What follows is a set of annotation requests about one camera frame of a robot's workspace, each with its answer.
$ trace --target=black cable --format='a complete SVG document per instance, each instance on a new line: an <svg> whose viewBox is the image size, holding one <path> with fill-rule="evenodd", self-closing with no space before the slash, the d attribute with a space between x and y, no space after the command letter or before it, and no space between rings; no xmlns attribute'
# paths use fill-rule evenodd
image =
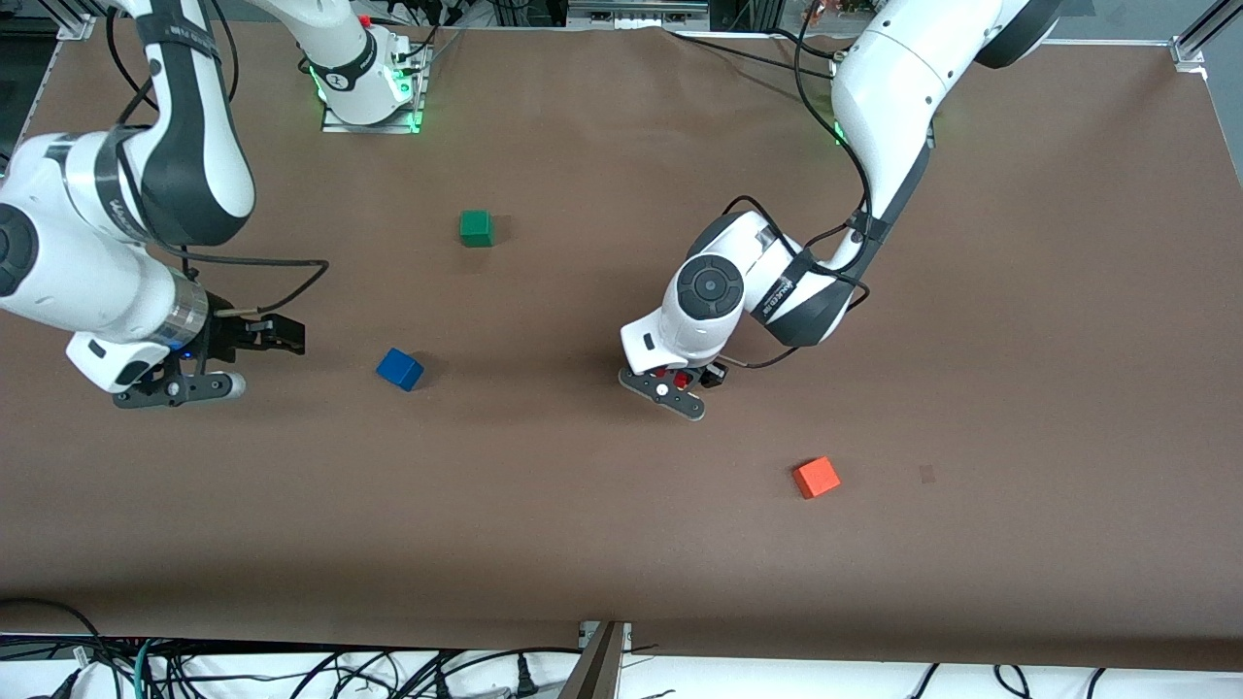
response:
<svg viewBox="0 0 1243 699"><path fill-rule="evenodd" d="M837 235L837 234L846 230L848 228L850 228L850 224L842 224L842 225L838 225L838 226L833 226L833 228L830 228L829 230L827 230L824 233L820 233L820 234L817 234L817 235L812 236L812 239L808 240L807 245L804 245L803 248L810 248L812 245L815 245L817 243L824 240L825 238L833 238L834 235Z"/></svg>
<svg viewBox="0 0 1243 699"><path fill-rule="evenodd" d="M789 63L783 63L782 61L774 61L772 58L764 58L763 56L756 56L755 53L747 53L746 51L738 51L737 49L730 49L728 46L721 46L720 44L712 44L711 41L704 41L702 39L696 39L694 36L682 36L682 35L676 34L676 32L671 32L671 35L675 36L675 37L677 37L677 39L681 39L682 41L689 41L691 44L697 44L697 45L704 46L706 49L712 49L713 51L723 51L726 53L733 53L735 56L741 56L743 58L751 58L752 61L759 61L761 63L768 63L769 66L777 66L779 68L786 68L786 70L789 70L789 71L798 70L803 75L809 75L809 76L814 76L814 77L823 77L824 80L833 80L833 76L830 76L829 73L822 73L822 72L808 70L808 68L796 68L794 66L792 66Z"/></svg>
<svg viewBox="0 0 1243 699"><path fill-rule="evenodd" d="M126 108L121 111L121 116L117 117L118 124L124 124L129 121L129 117L134 116L134 109L147 98L147 93L152 91L153 85L152 78L147 78L147 82L134 92L134 96L129 98L129 103L126 104Z"/></svg>
<svg viewBox="0 0 1243 699"><path fill-rule="evenodd" d="M121 163L121 169L126 173L126 182L129 185L129 194L134 199L134 204L138 206L138 214L142 223L147 226L150 234L150 241L155 244L157 248L173 255L174 257L180 257L183 260L193 260L195 262L210 262L214 265L240 265L240 266L254 266L254 267L318 267L314 274L307 277L301 285L293 291L287 294L283 299L275 303L267 306L256 306L254 308L231 308L227 311L218 311L218 317L224 316L244 316L244 315L264 315L285 307L291 301L301 296L307 289L311 289L314 282L319 281L319 277L328 271L328 260L282 260L275 257L227 257L224 255L204 255L201 252L189 252L181 251L177 248L164 243L159 234L152 229L150 216L147 215L147 206L143 201L142 193L138 192L137 179L134 178L134 172L129 167L129 158L126 157L124 148L118 146L117 148L117 162Z"/></svg>
<svg viewBox="0 0 1243 699"><path fill-rule="evenodd" d="M311 668L311 672L308 672L306 675L303 675L302 677L302 682L300 682L298 685L293 688L293 693L290 694L290 699L297 699L298 694L302 694L302 690L306 689L308 684L311 684L312 679L314 679L314 675L322 673L324 670L324 668L327 668L328 665L331 665L332 663L334 663L337 660L337 658L341 658L342 655L344 655L344 653L339 653L339 652L338 653L332 653L331 655L328 655L323 660L319 660L319 664L317 664L316 667Z"/></svg>
<svg viewBox="0 0 1243 699"><path fill-rule="evenodd" d="M194 683L190 682L190 678L186 677L186 674L185 674L185 663L186 662L189 662L189 659L185 658L184 655L177 655L177 674L183 680L183 683L181 683L181 693L185 694L185 690L189 689L190 694L194 697L194 699L208 699L206 695L204 695L201 692L199 692L198 687L194 687ZM169 694L172 694L172 688L169 689Z"/></svg>
<svg viewBox="0 0 1243 699"><path fill-rule="evenodd" d="M392 653L389 653L388 658L389 658L389 667L393 668L393 684L394 684L394 687L389 688L390 689L389 697L393 697L394 694L397 694L397 687L395 685L400 684L400 682L401 682L401 669L397 667L397 660L393 659L393 654Z"/></svg>
<svg viewBox="0 0 1243 699"><path fill-rule="evenodd" d="M406 58L413 58L414 56L418 56L419 53L421 53L423 50L426 49L428 46L430 46L431 42L436 39L436 30L438 29L440 29L440 25L433 26L431 31L428 32L428 37L424 39L421 44L419 44L418 46L415 46L414 49L411 49L409 53L401 53L401 55L399 55L397 57L397 60L398 61L405 61ZM301 62L298 63L298 70L302 70L301 68Z"/></svg>
<svg viewBox="0 0 1243 699"><path fill-rule="evenodd" d="M135 82L133 76L129 75L129 70L126 68L126 63L121 61L121 53L117 51L117 14L118 11L116 7L108 7L107 19L103 22L104 35L108 40L108 53L112 55L113 65L116 65L117 70L121 71L121 77L126 78L126 82L129 83L129 87L133 88L134 92L138 92L140 90L138 87L138 82ZM155 102L145 95L143 95L143 101L150 104L152 109L155 109L157 112L159 111Z"/></svg>
<svg viewBox="0 0 1243 699"><path fill-rule="evenodd" d="M229 56L232 58L234 63L232 83L229 86L229 101L232 102L234 95L237 95L237 80L241 77L239 73L240 67L237 65L237 42L232 37L232 27L229 26L229 19L225 17L225 11L220 9L220 0L211 0L211 6L215 7L216 16L220 17L220 24L225 27L225 37L229 39Z"/></svg>
<svg viewBox="0 0 1243 699"><path fill-rule="evenodd" d="M798 347L789 347L784 352L782 352L781 354L777 354L776 357L773 357L772 359L767 359L764 362L756 362L756 363L740 362L738 359L732 359L730 357L726 357L725 354L717 354L717 359L721 359L722 362L725 362L725 363L727 363L730 366L738 367L740 369L766 369L766 368L776 364L777 362L781 362L786 357L789 357L794 352L798 352Z"/></svg>
<svg viewBox="0 0 1243 699"><path fill-rule="evenodd" d="M404 697L408 697L411 692L414 692L414 688L418 687L419 683L423 682L425 677L430 675L435 670L438 664L443 665L444 663L447 663L449 660L461 654L462 654L461 650L441 650L436 653L435 655L433 655L430 660L424 663L423 667L415 670L409 679L406 679L400 687L397 688L397 692L393 693L392 699L403 699Z"/></svg>
<svg viewBox="0 0 1243 699"><path fill-rule="evenodd" d="M1096 683L1100 682L1100 675L1105 674L1108 668L1096 668L1091 673L1091 678L1088 680L1088 694L1084 699L1094 699L1096 697Z"/></svg>
<svg viewBox="0 0 1243 699"><path fill-rule="evenodd" d="M159 684L185 684L190 685L195 682L281 682L285 679L293 679L296 677L305 677L307 673L293 673L282 675L262 675L262 674L204 674L204 675L188 675L184 674L184 663L178 663L178 670L175 677L169 679L159 680Z"/></svg>
<svg viewBox="0 0 1243 699"><path fill-rule="evenodd" d="M510 5L508 2L502 2L501 0L487 0L487 1L497 7L501 7L502 10L526 10L527 7L531 6L531 0L526 0L521 5L517 4Z"/></svg>
<svg viewBox="0 0 1243 699"><path fill-rule="evenodd" d="M159 688L155 685L155 673L152 670L150 660L152 660L152 654L150 652L148 652L147 657L143 658L143 665L140 668L134 668L134 672L142 673L143 688L147 690L147 695L150 699L164 699L159 692Z"/></svg>
<svg viewBox="0 0 1243 699"><path fill-rule="evenodd" d="M77 684L77 678L81 674L82 668L70 673L70 675L61 682L61 685L56 688L56 692L52 692L50 699L71 699L73 697L73 685Z"/></svg>
<svg viewBox="0 0 1243 699"><path fill-rule="evenodd" d="M910 699L920 699L924 697L924 692L927 690L929 683L932 682L932 675L936 674L936 669L941 667L941 663L932 663L929 669L924 670L924 679L920 680L920 685L915 688L915 694L911 694Z"/></svg>
<svg viewBox="0 0 1243 699"><path fill-rule="evenodd" d="M788 40L793 41L794 44L799 44L799 39L797 36L794 36L794 32L784 30L784 29L781 29L779 26L769 29L769 30L766 30L764 34L773 34L773 35L788 39ZM825 58L828 61L833 60L833 51L820 51L819 49L815 49L814 46L808 46L807 44L803 44L803 51L807 51L808 53L810 53L810 55L813 55L813 56L815 56L818 58Z"/></svg>
<svg viewBox="0 0 1243 699"><path fill-rule="evenodd" d="M122 670L117 667L117 662L121 660L121 658L112 652L107 643L104 643L103 637L99 634L99 629L94 628L94 624L91 623L91 619L88 619L86 614L63 602L56 602L55 599L42 599L40 597L5 597L0 599L0 607L15 607L24 604L30 607L50 607L52 609L65 612L77 619L78 623L86 628L87 633L91 634L91 639L94 642L94 647L98 648L103 664L113 669L112 679L117 689L117 699L122 699L119 678Z"/></svg>
<svg viewBox="0 0 1243 699"><path fill-rule="evenodd" d="M530 653L573 653L576 655L580 655L583 652L579 650L578 648L559 648L559 647L536 647L536 648L517 648L513 650L502 650L500 653L492 653L491 655L482 655L480 658L466 660L460 665L444 670L444 677L447 678L451 674L460 673L466 668L477 665L480 663L486 663L488 660L496 660L498 658L508 658L510 655L530 654ZM418 692L414 693L414 697L418 698L424 692L428 692L428 689L430 689L434 684L435 679L433 679L428 684L424 684Z"/></svg>
<svg viewBox="0 0 1243 699"><path fill-rule="evenodd" d="M1003 667L1014 669L1014 674L1018 675L1018 680L1023 685L1022 692L1011 685L1011 683L1006 682L1006 678L1002 677ZM1027 675L1023 674L1023 668L1018 665L993 665L993 677L997 678L997 684L1002 685L1002 689L1006 692L1009 692L1019 699L1032 699L1032 689L1027 685Z"/></svg>
<svg viewBox="0 0 1243 699"><path fill-rule="evenodd" d="M768 215L768 209L764 209L764 205L761 204L755 197L752 197L750 194L740 194L740 195L735 197L733 200L730 201L730 205L726 206L721 211L721 215L723 216L723 215L728 214L730 211L733 210L735 206L737 206L738 204L741 204L743 201L746 201L747 204L751 204L752 206L755 206L755 209L757 211L759 211L759 215L763 216L764 220L768 221L768 225L772 226L773 233L777 234L777 240L779 240L781 244L782 244L782 246L786 248L786 251L789 252L789 256L791 257L797 256L798 252L794 250L794 246L791 244L789 238L787 238L786 234L782 233L781 228L777 226L777 221L774 221L773 218L771 215Z"/></svg>
<svg viewBox="0 0 1243 699"><path fill-rule="evenodd" d="M357 668L354 668L352 670L348 670L346 673L346 677L343 677L343 678L338 677L338 679L337 679L337 687L332 690L332 699L339 699L341 693L346 689L346 687L348 687L349 683L353 682L354 679L358 679L359 677L362 677L363 670L365 670L370 665L378 663L383 658L390 658L392 659L392 655L393 655L392 650L385 650L385 652L375 655L370 660L367 660L362 665L358 665ZM393 692L397 692L397 688L389 687L387 683L378 682L374 678L364 679L364 682L375 682L375 684L379 684L380 687L388 689L390 694Z"/></svg>
<svg viewBox="0 0 1243 699"><path fill-rule="evenodd" d="M868 173L863 169L863 163L859 160L859 155L854 152L854 148L846 143L845 138L842 138L838 129L833 128L833 126L824 119L819 109L817 109L815 106L812 104L812 101L807 97L807 87L803 85L803 73L798 71L799 62L803 57L804 42L807 40L807 29L812 24L812 15L815 14L813 10L814 7L808 7L807 16L803 17L803 27L798 32L798 41L794 42L794 85L798 87L798 97L803 101L803 107L805 107L807 111L810 112L812 117L815 118L815 122L820 124L824 131L829 132L829 136L832 136L833 139L842 146L842 149L845 150L846 155L850 158L850 163L855 168L855 172L859 174L859 183L863 185L863 198L860 199L859 208L864 213L863 230L859 231L863 234L863 244L859 246L859 251L861 252L870 239L869 234L871 233L871 219L875 215L871 205L871 182L869 182ZM842 267L842 271L849 270L858 260L859 255L855 255L855 259L846 262L845 266Z"/></svg>

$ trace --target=white floor area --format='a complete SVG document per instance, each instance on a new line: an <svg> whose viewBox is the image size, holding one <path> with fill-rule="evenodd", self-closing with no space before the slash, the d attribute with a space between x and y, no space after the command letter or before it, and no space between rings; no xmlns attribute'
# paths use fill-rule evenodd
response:
<svg viewBox="0 0 1243 699"><path fill-rule="evenodd" d="M469 653L465 662L485 652ZM394 654L395 668L387 660L372 664L368 674L392 684L423 665L433 653ZM186 674L262 675L276 678L308 672L326 654L216 655L200 657L186 664ZM375 657L360 652L346 655L341 668L354 668ZM528 657L531 675L541 687L563 682L577 658L569 654ZM162 662L153 672L162 678ZM48 697L78 667L75 660L11 660L0 663L0 699ZM820 660L748 660L726 658L684 658L628 655L623 663L618 699L906 699L916 690L927 665L911 663L843 663ZM1083 699L1090 668L1024 667L1035 699ZM1007 674L1017 685L1012 674ZM262 682L256 679L203 680L195 683L206 699L288 699L298 677ZM328 699L337 683L329 670L317 675L300 699ZM455 698L493 698L508 695L517 685L515 658L481 663L447 677ZM385 699L388 690L365 682L351 683L339 699ZM133 697L128 684L123 699ZM180 699L181 694L174 694ZM993 678L991 665L941 665L922 699L1007 699ZM116 699L111 672L103 665L85 670L72 694L73 699ZM1108 670L1100 679L1095 699L1243 699L1243 674L1193 673L1167 670Z"/></svg>

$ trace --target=red cube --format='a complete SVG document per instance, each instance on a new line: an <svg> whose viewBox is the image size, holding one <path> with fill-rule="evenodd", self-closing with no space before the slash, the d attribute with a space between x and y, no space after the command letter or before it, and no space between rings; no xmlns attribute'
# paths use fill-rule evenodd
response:
<svg viewBox="0 0 1243 699"><path fill-rule="evenodd" d="M798 484L803 498L810 500L842 485L842 479L838 478L838 471L833 470L829 458L820 456L794 469L794 483Z"/></svg>

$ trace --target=brown table surface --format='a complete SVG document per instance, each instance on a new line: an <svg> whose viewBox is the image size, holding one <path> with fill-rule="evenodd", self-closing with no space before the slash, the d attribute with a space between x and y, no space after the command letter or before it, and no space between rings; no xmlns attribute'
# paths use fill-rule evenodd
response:
<svg viewBox="0 0 1243 699"><path fill-rule="evenodd" d="M32 133L124 104L102 34ZM332 260L288 308L308 353L122 412L67 333L0 316L0 591L128 636L566 644L613 617L667 653L1243 668L1243 195L1163 49L971 70L873 299L694 424L617 384L618 328L736 194L804 240L858 198L787 71L470 31L424 133L321 134L282 27L236 34L259 204L221 252ZM474 208L496 248L457 241ZM201 280L255 303L298 274ZM394 346L414 393L374 374ZM750 320L730 347L774 350ZM820 454L843 485L804 501Z"/></svg>

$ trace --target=robotic arm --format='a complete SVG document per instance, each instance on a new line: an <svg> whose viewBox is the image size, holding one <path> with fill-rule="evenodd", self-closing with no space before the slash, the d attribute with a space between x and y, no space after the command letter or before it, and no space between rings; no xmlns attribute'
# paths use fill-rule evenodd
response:
<svg viewBox="0 0 1243 699"><path fill-rule="evenodd" d="M833 257L817 259L755 211L721 216L691 245L661 307L622 328L623 386L699 419L704 404L690 389L723 379L715 361L743 312L787 347L824 342L924 174L946 93L973 60L1002 67L1034 50L1059 5L890 0L833 81L833 111L868 190Z"/></svg>
<svg viewBox="0 0 1243 699"><path fill-rule="evenodd" d="M112 0L134 16L160 106L154 126L30 138L0 188L0 307L73 333L66 354L122 407L232 398L236 350L303 353L300 323L231 306L148 255L220 245L249 219L255 185L237 144L201 0ZM372 123L410 100L405 37L364 29L348 0L256 1L301 41L343 121ZM181 374L180 359L198 361Z"/></svg>

